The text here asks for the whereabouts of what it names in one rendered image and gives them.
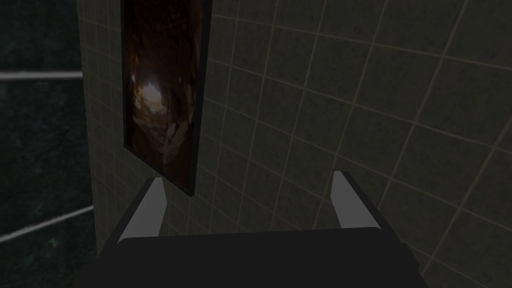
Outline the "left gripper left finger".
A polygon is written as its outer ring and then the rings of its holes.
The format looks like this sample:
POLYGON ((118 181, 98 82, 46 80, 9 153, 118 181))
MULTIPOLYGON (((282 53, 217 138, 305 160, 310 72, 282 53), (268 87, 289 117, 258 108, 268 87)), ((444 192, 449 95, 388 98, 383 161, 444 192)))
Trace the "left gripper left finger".
POLYGON ((167 204, 162 178, 148 178, 115 226, 107 243, 118 244, 127 238, 157 237, 167 204))

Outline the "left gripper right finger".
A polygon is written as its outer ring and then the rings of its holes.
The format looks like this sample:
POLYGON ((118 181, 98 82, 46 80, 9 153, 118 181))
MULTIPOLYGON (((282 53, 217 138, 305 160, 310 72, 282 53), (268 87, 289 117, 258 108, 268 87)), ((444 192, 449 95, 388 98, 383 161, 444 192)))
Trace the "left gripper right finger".
POLYGON ((333 173, 331 202, 343 229, 389 228, 383 215, 348 171, 333 173))

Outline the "dark framed brown wall picture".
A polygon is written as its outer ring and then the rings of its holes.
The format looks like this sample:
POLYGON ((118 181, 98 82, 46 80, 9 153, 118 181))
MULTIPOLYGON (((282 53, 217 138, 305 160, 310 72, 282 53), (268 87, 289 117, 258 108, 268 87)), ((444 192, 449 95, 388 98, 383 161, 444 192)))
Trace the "dark framed brown wall picture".
POLYGON ((213 0, 120 0, 124 147, 195 194, 213 0))

